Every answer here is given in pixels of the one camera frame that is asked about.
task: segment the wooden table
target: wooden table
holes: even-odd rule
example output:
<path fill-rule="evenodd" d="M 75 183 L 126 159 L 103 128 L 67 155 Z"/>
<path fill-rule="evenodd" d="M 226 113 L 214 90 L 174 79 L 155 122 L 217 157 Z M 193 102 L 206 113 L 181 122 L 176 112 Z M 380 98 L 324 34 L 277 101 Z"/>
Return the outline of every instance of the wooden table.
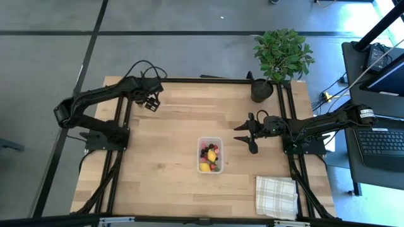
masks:
<path fill-rule="evenodd" d="M 104 85 L 117 83 L 119 79 L 107 76 Z M 266 218 L 256 214 L 255 178 L 290 176 L 281 138 L 258 139 L 259 153 L 251 154 L 246 143 L 233 139 L 248 132 L 233 128 L 246 121 L 248 112 L 265 109 L 270 115 L 280 115 L 276 88 L 269 99 L 254 103 L 249 97 L 248 84 L 163 83 L 163 87 L 159 97 L 162 104 L 157 112 L 132 105 L 131 137 L 122 160 L 113 213 Z M 290 117 L 286 91 L 283 92 Z M 297 118 L 312 117 L 305 82 L 293 81 L 292 92 Z M 99 103 L 95 118 L 113 119 L 116 105 L 117 99 Z M 222 138 L 223 173 L 205 175 L 196 171 L 197 142 L 202 136 Z M 305 155 L 305 159 L 312 191 L 328 212 L 335 215 L 324 163 L 314 155 Z M 81 208 L 98 187 L 104 160 L 105 151 L 97 151 L 84 161 L 72 211 Z M 300 194 L 307 216 L 301 189 Z M 108 195 L 107 189 L 102 211 L 106 210 Z"/>

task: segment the concrete floor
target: concrete floor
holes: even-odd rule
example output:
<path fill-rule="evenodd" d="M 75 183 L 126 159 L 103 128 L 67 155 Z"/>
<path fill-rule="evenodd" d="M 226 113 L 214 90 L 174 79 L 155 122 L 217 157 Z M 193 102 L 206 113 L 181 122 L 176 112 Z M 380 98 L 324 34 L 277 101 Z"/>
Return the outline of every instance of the concrete floor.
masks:
<path fill-rule="evenodd" d="M 3 0 L 0 30 L 93 30 L 101 3 Z M 378 20 L 370 3 L 337 2 L 323 9 L 311 0 L 280 1 L 277 5 L 266 0 L 110 0 L 101 30 L 251 31 L 287 27 L 363 35 Z M 378 41 L 389 42 L 385 34 L 381 38 Z M 0 153 L 0 219 L 24 218 L 32 211 L 58 130 L 52 109 L 71 95 L 89 40 L 88 36 L 0 36 L 0 137 L 26 147 L 22 153 L 10 149 Z M 304 77 L 313 102 L 345 72 L 341 43 L 351 40 L 355 38 L 307 37 L 316 59 L 310 75 Z M 140 59 L 152 61 L 172 77 L 210 74 L 245 78 L 247 71 L 259 77 L 253 47 L 253 37 L 247 36 L 98 37 L 83 90 L 100 87 L 106 75 L 124 74 Z M 339 89 L 336 85 L 329 92 Z M 87 114 L 94 111 L 94 107 L 89 108 Z M 79 131 L 70 130 L 69 134 Z M 69 212 L 83 149 L 83 143 L 67 140 L 45 215 Z M 349 170 L 328 168 L 328 172 L 338 217 L 364 223 L 404 223 L 402 191 L 364 185 L 364 196 L 350 197 L 345 194 L 352 189 Z"/>

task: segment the monitor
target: monitor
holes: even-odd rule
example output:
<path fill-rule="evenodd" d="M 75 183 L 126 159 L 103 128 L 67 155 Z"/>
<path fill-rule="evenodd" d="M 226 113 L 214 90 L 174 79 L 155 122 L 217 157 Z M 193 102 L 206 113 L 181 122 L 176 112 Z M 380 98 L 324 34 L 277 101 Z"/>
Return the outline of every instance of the monitor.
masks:
<path fill-rule="evenodd" d="M 384 67 L 377 76 L 360 86 L 384 95 L 404 96 L 404 54 Z"/>

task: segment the clear plastic box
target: clear plastic box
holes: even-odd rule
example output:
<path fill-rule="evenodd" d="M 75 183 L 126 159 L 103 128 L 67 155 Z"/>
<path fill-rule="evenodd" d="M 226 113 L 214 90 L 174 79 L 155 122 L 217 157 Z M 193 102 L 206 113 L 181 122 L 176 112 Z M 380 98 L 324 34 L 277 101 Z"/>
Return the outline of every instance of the clear plastic box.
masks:
<path fill-rule="evenodd" d="M 217 145 L 219 148 L 219 154 L 217 156 L 217 166 L 219 167 L 218 172 L 202 172 L 199 169 L 199 162 L 201 160 L 200 154 L 201 154 L 201 145 L 202 143 L 206 143 L 207 145 L 209 144 L 214 144 Z M 223 149 L 223 141 L 219 137 L 201 137 L 198 139 L 198 148 L 196 150 L 196 169 L 200 173 L 207 173 L 207 174 L 219 174 L 223 172 L 224 169 L 224 149 Z"/>

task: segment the checkered towel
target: checkered towel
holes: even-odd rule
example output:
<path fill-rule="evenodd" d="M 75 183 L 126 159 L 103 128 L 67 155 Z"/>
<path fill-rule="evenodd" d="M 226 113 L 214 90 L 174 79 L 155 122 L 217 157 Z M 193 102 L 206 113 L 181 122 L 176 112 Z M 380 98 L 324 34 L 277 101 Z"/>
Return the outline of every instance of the checkered towel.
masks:
<path fill-rule="evenodd" d="M 296 183 L 291 178 L 260 177 L 256 180 L 257 214 L 295 220 Z"/>

